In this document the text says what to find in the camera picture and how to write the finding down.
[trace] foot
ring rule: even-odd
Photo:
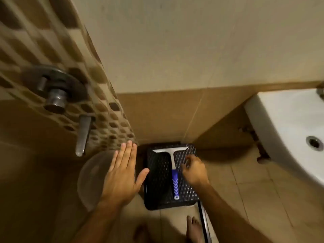
[[[203,243],[204,234],[201,224],[197,218],[187,216],[187,239],[192,243]]]
[[[153,243],[153,240],[148,232],[147,225],[139,225],[134,233],[133,240],[135,243]]]

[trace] tiled floor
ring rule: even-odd
[[[324,242],[324,207],[320,202],[324,192],[274,163],[258,164],[255,148],[198,154],[221,197],[274,243]],[[138,195],[124,208],[108,242],[132,242],[134,229],[145,221],[157,242],[181,242],[187,215],[199,216],[198,208],[148,211]],[[212,226],[209,228],[213,243],[218,242]]]

